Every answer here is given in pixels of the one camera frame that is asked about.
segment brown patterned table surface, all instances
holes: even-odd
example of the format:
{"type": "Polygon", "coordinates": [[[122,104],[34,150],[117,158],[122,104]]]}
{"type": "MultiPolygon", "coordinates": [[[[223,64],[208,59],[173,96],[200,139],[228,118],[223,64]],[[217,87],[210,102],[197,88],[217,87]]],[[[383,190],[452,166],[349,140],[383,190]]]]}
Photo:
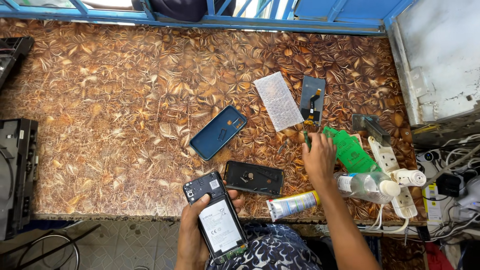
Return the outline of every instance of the brown patterned table surface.
{"type": "MultiPolygon", "coordinates": [[[[326,79],[322,126],[352,133],[353,113],[377,114],[400,166],[416,168],[386,38],[11,19],[0,19],[0,36],[35,39],[2,90],[0,117],[39,121],[39,216],[175,219],[187,203],[182,184],[212,170],[223,174],[228,160],[282,168],[285,195],[312,190],[301,125],[276,133],[252,84],[277,71],[297,103],[304,75],[326,79]],[[204,161],[188,142],[228,104],[248,122],[204,161]],[[278,155],[286,137],[290,143],[278,155]]],[[[412,194],[414,220],[424,221],[420,189],[412,194]]],[[[267,197],[241,197],[241,217],[269,218],[267,197]]],[[[346,202],[356,220],[375,219],[378,205],[346,202]]],[[[288,217],[298,219],[323,220],[322,208],[288,217]]],[[[390,204],[384,220],[399,220],[390,204]]]]}

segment glue tube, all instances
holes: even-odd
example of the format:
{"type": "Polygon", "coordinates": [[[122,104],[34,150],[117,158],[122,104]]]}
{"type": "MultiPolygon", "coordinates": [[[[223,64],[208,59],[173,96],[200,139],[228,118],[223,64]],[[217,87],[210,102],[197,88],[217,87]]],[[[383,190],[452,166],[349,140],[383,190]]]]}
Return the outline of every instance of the glue tube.
{"type": "Polygon", "coordinates": [[[312,190],[289,197],[267,200],[266,202],[272,222],[275,222],[288,215],[319,205],[320,199],[317,192],[312,190]]]}

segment green screwdriver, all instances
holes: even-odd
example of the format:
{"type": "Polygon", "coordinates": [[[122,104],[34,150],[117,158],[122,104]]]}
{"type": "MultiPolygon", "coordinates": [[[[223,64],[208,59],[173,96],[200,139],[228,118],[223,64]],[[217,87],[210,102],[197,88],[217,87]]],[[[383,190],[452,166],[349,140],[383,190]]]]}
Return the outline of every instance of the green screwdriver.
{"type": "Polygon", "coordinates": [[[305,143],[308,145],[308,149],[311,150],[312,149],[312,144],[310,143],[310,140],[308,139],[308,133],[305,130],[305,126],[303,125],[303,123],[301,125],[303,126],[303,136],[305,137],[305,143]]]}

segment tiled floor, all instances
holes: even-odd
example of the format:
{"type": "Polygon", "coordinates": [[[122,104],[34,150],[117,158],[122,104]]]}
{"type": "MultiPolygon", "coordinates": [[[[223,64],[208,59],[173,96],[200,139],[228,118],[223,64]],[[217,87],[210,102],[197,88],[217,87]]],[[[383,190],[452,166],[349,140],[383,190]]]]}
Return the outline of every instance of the tiled floor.
{"type": "MultiPolygon", "coordinates": [[[[68,228],[67,235],[75,238],[96,224],[102,226],[77,242],[80,251],[80,269],[86,270],[132,270],[138,266],[150,270],[173,269],[177,257],[178,224],[146,221],[83,221],[68,228]]],[[[44,231],[33,231],[16,238],[0,242],[0,252],[12,249],[20,244],[33,240],[44,231]]],[[[65,241],[51,238],[45,242],[45,252],[65,241]]],[[[24,262],[42,254],[42,245],[38,244],[25,256],[24,262]]],[[[72,251],[65,251],[66,256],[72,251]]],[[[52,266],[64,256],[59,251],[46,259],[52,266]]],[[[73,270],[75,258],[63,266],[63,270],[73,270]]],[[[39,261],[27,269],[51,269],[39,261]]]]}

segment patterned shirt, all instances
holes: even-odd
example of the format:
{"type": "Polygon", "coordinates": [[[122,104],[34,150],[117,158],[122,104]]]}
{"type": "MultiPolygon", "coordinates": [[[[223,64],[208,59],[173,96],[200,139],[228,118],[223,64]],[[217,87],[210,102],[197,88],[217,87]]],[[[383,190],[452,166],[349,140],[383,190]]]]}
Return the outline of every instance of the patterned shirt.
{"type": "Polygon", "coordinates": [[[208,270],[322,269],[318,256],[294,230],[283,224],[245,224],[243,230],[249,249],[223,264],[211,260],[208,270]]]}

